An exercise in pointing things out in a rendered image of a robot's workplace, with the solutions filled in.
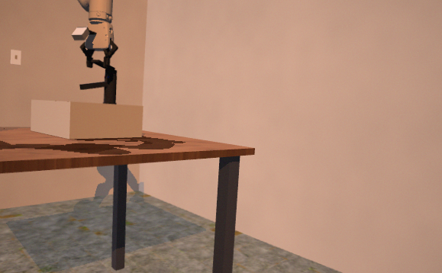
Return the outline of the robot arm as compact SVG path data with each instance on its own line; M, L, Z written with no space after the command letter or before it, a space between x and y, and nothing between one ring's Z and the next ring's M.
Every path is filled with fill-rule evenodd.
M80 5L89 13L89 20L100 20L111 23L113 0L78 0ZM85 40L89 34L96 34L88 27L78 27L72 34L74 40Z

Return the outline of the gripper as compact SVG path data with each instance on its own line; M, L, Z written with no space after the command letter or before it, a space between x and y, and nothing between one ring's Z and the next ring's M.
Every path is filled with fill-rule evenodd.
M110 58L118 49L114 43L112 24L108 23L107 21L91 20L87 27L90 31L96 32L96 34L89 34L85 39L85 42L80 46L80 49L86 56L86 66L89 68L93 67L91 59L93 59L92 55L94 51L104 50L105 56L103 67L109 69ZM110 44L112 45L112 49Z

